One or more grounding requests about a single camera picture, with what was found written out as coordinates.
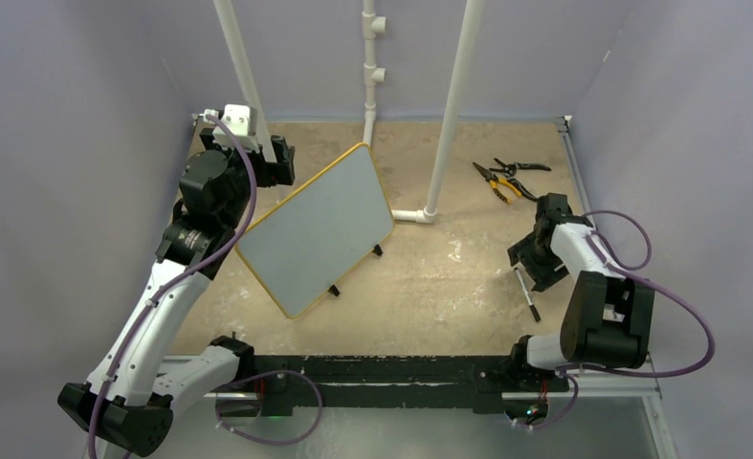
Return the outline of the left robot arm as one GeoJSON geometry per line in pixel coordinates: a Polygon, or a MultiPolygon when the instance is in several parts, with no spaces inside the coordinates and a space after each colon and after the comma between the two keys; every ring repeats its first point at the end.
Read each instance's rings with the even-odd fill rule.
{"type": "Polygon", "coordinates": [[[295,149],[273,136],[275,157],[240,155],[203,130],[180,196],[155,252],[144,291],[118,339],[84,382],[69,382],[57,401],[87,434],[88,458],[146,457],[167,437],[176,415],[213,389],[242,391],[255,381],[254,350],[234,338],[213,339],[191,361],[161,369],[188,312],[215,279],[255,211],[261,187],[295,180],[295,149]]]}

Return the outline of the black metal whiteboard stand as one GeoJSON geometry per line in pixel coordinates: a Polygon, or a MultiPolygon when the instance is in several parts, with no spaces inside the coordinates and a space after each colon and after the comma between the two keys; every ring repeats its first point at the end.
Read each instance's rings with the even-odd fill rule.
{"type": "MultiPolygon", "coordinates": [[[[361,266],[361,264],[369,257],[375,256],[377,258],[381,258],[384,255],[384,250],[382,248],[381,244],[376,244],[373,246],[373,248],[370,251],[370,254],[363,256],[357,263],[355,263],[350,269],[348,269],[340,278],[339,281],[345,280],[348,277],[350,277],[350,274],[355,271],[357,268],[361,266]]],[[[341,295],[341,291],[336,283],[331,284],[329,288],[327,289],[327,292],[334,297],[339,297],[341,295]]]]}

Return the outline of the yellow framed whiteboard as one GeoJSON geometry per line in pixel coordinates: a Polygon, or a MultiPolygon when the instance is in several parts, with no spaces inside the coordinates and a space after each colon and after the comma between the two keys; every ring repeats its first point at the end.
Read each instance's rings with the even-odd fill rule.
{"type": "Polygon", "coordinates": [[[236,252],[281,313],[294,319],[395,229],[368,144],[359,142],[245,231],[236,252]]]}

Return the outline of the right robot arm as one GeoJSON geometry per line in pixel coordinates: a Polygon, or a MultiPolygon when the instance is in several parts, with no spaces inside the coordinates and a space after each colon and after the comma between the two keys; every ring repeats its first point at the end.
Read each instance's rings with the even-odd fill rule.
{"type": "Polygon", "coordinates": [[[537,201],[530,233],[508,249],[510,264],[543,293],[570,278],[573,289],[558,331],[525,336],[512,348],[510,382],[529,389],[545,372],[593,364],[637,369],[648,355],[654,290],[627,277],[585,215],[566,196],[548,193],[537,201]]]}

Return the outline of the black whiteboard marker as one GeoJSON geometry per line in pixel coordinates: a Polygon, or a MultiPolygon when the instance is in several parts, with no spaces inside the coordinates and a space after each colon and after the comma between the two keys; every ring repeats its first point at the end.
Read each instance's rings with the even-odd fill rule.
{"type": "Polygon", "coordinates": [[[525,299],[525,302],[526,302],[526,304],[528,306],[529,311],[531,312],[534,320],[537,323],[540,323],[542,321],[542,318],[541,318],[541,316],[539,314],[539,311],[538,311],[538,309],[537,309],[537,307],[536,307],[536,305],[534,303],[534,300],[533,300],[533,298],[531,296],[531,292],[529,291],[529,289],[526,286],[526,283],[524,281],[524,278],[523,278],[523,275],[522,275],[520,269],[518,267],[514,267],[513,268],[513,272],[514,272],[517,280],[519,281],[520,290],[522,291],[523,297],[525,299]]]}

